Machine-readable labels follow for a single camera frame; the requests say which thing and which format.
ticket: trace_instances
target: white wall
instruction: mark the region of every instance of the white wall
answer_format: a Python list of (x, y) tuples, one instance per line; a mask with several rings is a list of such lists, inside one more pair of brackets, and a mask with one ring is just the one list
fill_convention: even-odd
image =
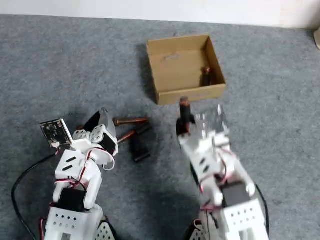
[(0, 0), (0, 14), (315, 28), (320, 0)]

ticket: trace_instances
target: mounting hole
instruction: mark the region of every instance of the mounting hole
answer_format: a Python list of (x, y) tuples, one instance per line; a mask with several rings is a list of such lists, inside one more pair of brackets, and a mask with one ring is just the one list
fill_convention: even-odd
[(208, 170), (209, 170), (209, 165), (205, 166), (205, 168), (203, 169), (203, 173), (208, 172)]
[(200, 161), (200, 165), (204, 164), (205, 161), (206, 161), (206, 159), (202, 158), (201, 161)]

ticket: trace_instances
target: gray carpet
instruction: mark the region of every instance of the gray carpet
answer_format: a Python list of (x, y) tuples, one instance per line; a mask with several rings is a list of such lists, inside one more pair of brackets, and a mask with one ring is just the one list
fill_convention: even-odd
[[(179, 240), (198, 213), (183, 159), (177, 105), (154, 103), (148, 39), (209, 33), (227, 89), (222, 103), (233, 150), (268, 202), (272, 240), (320, 235), (320, 51), (313, 34), (221, 24), (0, 16), (0, 239), (28, 239), (10, 191), (17, 177), (52, 153), (39, 122), (64, 118), (71, 130), (100, 107), (118, 117), (149, 116), (152, 157), (133, 163), (126, 143), (103, 172), (97, 198), (122, 240)], [(128, 128), (119, 128), (118, 134)], [(48, 214), (58, 159), (17, 189), (22, 215), (38, 233)]]

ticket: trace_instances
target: cardboard box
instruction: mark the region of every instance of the cardboard box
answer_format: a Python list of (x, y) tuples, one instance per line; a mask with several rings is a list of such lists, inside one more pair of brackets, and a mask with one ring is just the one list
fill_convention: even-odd
[[(159, 105), (219, 98), (226, 88), (209, 35), (190, 35), (147, 41), (147, 52)], [(210, 67), (213, 84), (201, 87), (203, 67)]]

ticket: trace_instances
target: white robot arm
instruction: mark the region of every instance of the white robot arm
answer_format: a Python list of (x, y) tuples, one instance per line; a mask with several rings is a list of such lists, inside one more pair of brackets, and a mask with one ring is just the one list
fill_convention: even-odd
[(206, 199), (186, 240), (269, 240), (256, 186), (230, 150), (229, 129), (219, 105), (208, 126), (206, 115), (193, 116), (188, 99), (180, 100), (176, 133)]
[(55, 170), (53, 202), (41, 239), (116, 240), (115, 231), (96, 204), (102, 183), (99, 166), (112, 170), (119, 151), (112, 118), (102, 108), (72, 137), (63, 119), (60, 122), (70, 148)]

